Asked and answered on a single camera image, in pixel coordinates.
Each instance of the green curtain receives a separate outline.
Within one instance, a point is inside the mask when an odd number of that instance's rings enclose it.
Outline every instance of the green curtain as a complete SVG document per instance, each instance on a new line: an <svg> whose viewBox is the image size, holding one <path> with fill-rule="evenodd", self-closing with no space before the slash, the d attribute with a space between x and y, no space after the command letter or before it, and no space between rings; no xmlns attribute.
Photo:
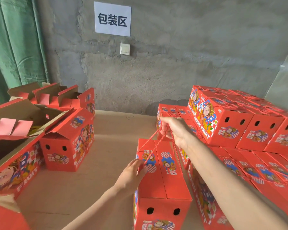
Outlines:
<svg viewBox="0 0 288 230"><path fill-rule="evenodd" d="M36 81L49 82L36 0L0 0L0 103Z"/></svg>

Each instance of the table surface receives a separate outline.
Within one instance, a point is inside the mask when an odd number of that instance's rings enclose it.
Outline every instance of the table surface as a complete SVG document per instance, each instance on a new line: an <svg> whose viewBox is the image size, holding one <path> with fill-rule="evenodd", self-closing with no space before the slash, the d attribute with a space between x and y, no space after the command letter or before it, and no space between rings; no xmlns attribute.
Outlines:
<svg viewBox="0 0 288 230"><path fill-rule="evenodd" d="M117 180L135 158L138 138L148 139L156 131L156 117L96 111L95 142L77 172L42 169L21 193L17 203L32 230L61 230L90 207ZM202 230L193 197L182 230ZM119 203L109 216L105 230L132 229L133 197Z"/></svg>

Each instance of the concrete wall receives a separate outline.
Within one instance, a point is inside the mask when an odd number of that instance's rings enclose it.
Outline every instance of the concrete wall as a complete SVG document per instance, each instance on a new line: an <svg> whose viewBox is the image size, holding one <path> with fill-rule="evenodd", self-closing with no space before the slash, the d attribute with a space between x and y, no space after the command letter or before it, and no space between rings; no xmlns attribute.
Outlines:
<svg viewBox="0 0 288 230"><path fill-rule="evenodd" d="M288 110L288 56L283 65L281 65L280 71L265 98L275 105Z"/></svg>
<svg viewBox="0 0 288 230"><path fill-rule="evenodd" d="M95 33L94 1L131 6L131 37ZM54 81L94 87L97 109L155 115L159 101L185 104L193 84L265 97L288 54L288 0L38 4Z"/></svg>

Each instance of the wall switch plate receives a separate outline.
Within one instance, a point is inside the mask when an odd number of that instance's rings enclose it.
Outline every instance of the wall switch plate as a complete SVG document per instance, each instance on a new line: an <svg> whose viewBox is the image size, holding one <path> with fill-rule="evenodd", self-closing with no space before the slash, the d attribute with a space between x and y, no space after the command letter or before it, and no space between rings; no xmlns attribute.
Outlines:
<svg viewBox="0 0 288 230"><path fill-rule="evenodd" d="M121 43L121 54L130 55L130 44Z"/></svg>

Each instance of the ventilation hole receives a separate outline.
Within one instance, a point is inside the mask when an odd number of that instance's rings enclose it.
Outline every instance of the ventilation hole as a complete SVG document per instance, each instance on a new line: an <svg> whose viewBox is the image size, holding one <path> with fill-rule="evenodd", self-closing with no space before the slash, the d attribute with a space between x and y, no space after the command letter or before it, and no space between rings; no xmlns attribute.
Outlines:
<svg viewBox="0 0 288 230"><path fill-rule="evenodd" d="M147 208L147 215L151 215L154 212L154 208L153 207L149 207Z"/></svg>
<svg viewBox="0 0 288 230"><path fill-rule="evenodd" d="M175 215L175 216L178 216L179 213L180 213L180 208L176 208L176 209L174 210L174 215Z"/></svg>

